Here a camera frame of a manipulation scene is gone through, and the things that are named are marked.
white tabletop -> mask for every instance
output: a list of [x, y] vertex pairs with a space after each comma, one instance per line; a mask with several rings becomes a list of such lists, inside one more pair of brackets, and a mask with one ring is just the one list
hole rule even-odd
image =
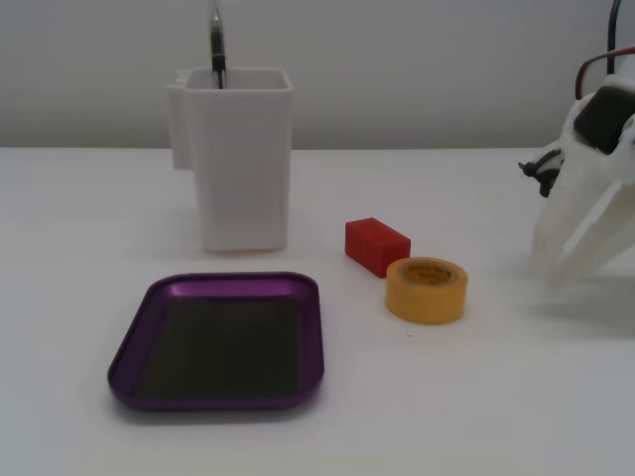
[[[527, 272], [545, 200], [530, 150], [294, 152], [289, 248], [205, 254], [169, 151], [0, 150], [0, 473], [629, 475], [635, 260], [558, 294]], [[374, 216], [469, 273], [463, 319], [394, 317], [344, 256]], [[304, 273], [326, 371], [282, 414], [152, 415], [106, 371], [146, 288], [176, 273]]]

white robotic arm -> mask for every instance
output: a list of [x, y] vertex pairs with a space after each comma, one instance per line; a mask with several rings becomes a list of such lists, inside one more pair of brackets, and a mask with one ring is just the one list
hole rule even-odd
[[[581, 77], [578, 80], [581, 94]], [[635, 59], [627, 58], [604, 85], [613, 93], [635, 94]], [[575, 102], [552, 153], [521, 165], [548, 197], [534, 231], [532, 264], [552, 285], [593, 272], [635, 243], [635, 124], [632, 116], [626, 120], [610, 154], [598, 150], [574, 127], [594, 95]], [[584, 218], [615, 187], [608, 205], [580, 234]], [[571, 243], [574, 234], [580, 238]]]

tape roll center hole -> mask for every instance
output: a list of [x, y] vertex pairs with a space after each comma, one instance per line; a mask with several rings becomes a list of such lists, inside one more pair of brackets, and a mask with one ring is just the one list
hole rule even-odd
[[401, 272], [408, 281], [422, 286], [444, 286], [456, 279], [453, 270], [438, 263], [406, 264]]

purple tray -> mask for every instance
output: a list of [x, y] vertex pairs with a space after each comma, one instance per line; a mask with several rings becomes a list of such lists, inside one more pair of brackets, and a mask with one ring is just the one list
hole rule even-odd
[[[195, 330], [187, 330], [190, 322]], [[176, 339], [179, 344], [171, 342]], [[247, 352], [240, 352], [240, 346]], [[179, 348], [181, 354], [165, 350]], [[256, 352], [255, 358], [249, 352]], [[323, 373], [318, 285], [311, 278], [296, 273], [188, 274], [150, 286], [110, 365], [108, 383], [118, 400], [137, 410], [274, 410], [308, 399]], [[241, 381], [243, 375], [250, 377]], [[192, 381], [194, 395], [180, 394]], [[206, 386], [221, 388], [208, 392]]]

black cable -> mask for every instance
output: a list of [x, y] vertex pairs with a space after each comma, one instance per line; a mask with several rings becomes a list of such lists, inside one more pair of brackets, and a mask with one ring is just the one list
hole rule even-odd
[[[615, 50], [615, 30], [617, 27], [617, 14], [619, 12], [619, 6], [622, 0], [613, 0], [613, 6], [611, 7], [611, 13], [608, 16], [608, 52]], [[609, 58], [606, 60], [606, 74], [613, 74], [615, 72], [615, 58]]]

